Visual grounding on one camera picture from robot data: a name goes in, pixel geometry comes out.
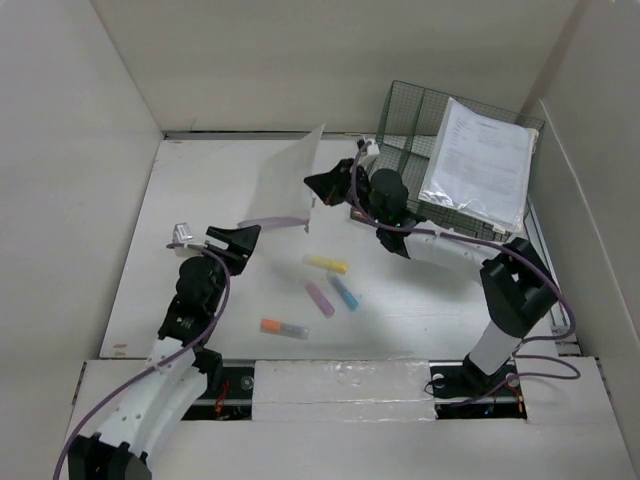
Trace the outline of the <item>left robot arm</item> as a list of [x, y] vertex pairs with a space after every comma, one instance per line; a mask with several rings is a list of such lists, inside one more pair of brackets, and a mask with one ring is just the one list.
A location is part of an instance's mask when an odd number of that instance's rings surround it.
[[191, 250], [178, 270], [175, 294], [140, 373], [97, 405], [118, 403], [88, 436], [74, 429], [55, 471], [71, 479], [149, 479], [151, 464], [184, 414], [201, 396], [222, 387], [223, 360], [206, 344], [224, 312], [231, 279], [241, 274], [257, 245], [258, 225], [239, 229], [209, 227], [223, 242], [172, 242]]

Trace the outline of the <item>pink purple highlighter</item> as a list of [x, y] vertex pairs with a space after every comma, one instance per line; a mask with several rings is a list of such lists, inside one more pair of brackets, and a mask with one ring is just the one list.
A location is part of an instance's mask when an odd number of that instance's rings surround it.
[[326, 318], [331, 318], [335, 313], [335, 308], [321, 289], [314, 282], [307, 282], [304, 288], [322, 314]]

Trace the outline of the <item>yellow highlighter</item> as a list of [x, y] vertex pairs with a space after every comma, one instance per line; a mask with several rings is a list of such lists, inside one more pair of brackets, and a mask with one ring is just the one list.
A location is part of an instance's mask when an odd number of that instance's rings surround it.
[[339, 260], [316, 255], [304, 255], [302, 262], [315, 268], [344, 275], [348, 272], [348, 264]]

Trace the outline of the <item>blue highlighter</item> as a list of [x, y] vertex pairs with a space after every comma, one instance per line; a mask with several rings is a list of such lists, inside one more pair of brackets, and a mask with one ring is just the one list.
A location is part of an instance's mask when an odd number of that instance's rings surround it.
[[351, 293], [351, 291], [346, 287], [346, 285], [342, 282], [342, 280], [336, 275], [330, 275], [329, 282], [339, 294], [349, 310], [351, 312], [355, 312], [358, 308], [358, 301]]

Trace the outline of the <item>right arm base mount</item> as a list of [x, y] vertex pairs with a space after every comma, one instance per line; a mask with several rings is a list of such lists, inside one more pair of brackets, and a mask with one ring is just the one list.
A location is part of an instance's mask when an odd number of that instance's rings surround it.
[[515, 363], [507, 362], [487, 381], [465, 377], [462, 361], [430, 361], [424, 392], [434, 399], [437, 420], [496, 420], [527, 418]]

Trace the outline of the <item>clear purple zipper pouch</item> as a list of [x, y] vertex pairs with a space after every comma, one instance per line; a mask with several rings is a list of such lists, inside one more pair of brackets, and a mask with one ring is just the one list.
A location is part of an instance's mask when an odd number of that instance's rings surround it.
[[259, 225], [263, 230], [301, 227], [309, 231], [313, 193], [304, 183], [312, 175], [322, 124], [270, 156], [258, 171], [257, 186], [245, 217], [237, 226]]

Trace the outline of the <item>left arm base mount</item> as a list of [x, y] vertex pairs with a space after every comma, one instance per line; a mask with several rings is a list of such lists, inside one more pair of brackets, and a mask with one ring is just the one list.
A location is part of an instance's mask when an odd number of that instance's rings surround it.
[[182, 417], [183, 421], [244, 421], [252, 416], [255, 362], [225, 360], [216, 390], [207, 390]]

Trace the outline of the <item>clear zipper document pouch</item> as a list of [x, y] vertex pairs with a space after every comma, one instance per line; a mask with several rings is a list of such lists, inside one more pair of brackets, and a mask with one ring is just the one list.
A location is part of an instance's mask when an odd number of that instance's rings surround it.
[[538, 137], [449, 98], [418, 199], [520, 232]]

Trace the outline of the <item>orange grey highlighter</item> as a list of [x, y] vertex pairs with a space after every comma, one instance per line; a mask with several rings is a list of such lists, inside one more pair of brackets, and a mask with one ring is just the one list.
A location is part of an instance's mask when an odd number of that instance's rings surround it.
[[262, 319], [260, 322], [260, 330], [265, 333], [299, 340], [307, 340], [309, 337], [309, 329], [307, 327], [273, 319]]

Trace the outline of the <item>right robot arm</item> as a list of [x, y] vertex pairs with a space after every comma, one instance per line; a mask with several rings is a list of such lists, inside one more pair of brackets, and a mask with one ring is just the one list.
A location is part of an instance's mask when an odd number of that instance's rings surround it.
[[549, 271], [529, 241], [453, 240], [446, 230], [408, 209], [409, 191], [397, 171], [367, 174], [351, 158], [304, 182], [327, 206], [360, 206], [376, 222], [376, 236], [390, 253], [438, 265], [481, 286], [489, 323], [437, 396], [479, 396], [504, 379], [502, 369], [511, 354], [557, 301]]

